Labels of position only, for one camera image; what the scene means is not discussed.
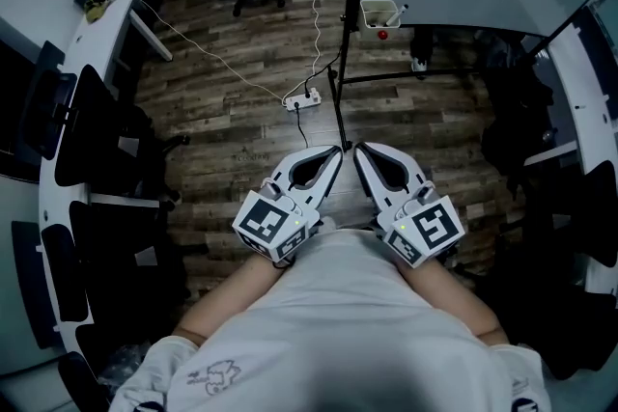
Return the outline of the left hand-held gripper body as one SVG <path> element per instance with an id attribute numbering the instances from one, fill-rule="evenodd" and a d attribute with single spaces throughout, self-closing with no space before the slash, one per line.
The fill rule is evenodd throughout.
<path id="1" fill-rule="evenodd" d="M 311 206 L 298 204 L 274 180 L 250 191 L 234 222 L 241 242 L 272 263 L 294 263 L 295 251 L 320 221 Z"/>

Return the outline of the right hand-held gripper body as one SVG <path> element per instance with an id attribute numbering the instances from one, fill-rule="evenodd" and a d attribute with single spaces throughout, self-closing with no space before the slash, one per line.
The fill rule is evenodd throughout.
<path id="1" fill-rule="evenodd" d="M 378 215 L 382 241 L 408 266 L 448 250 L 464 236 L 464 226 L 448 196 L 441 197 L 430 181 Z"/>

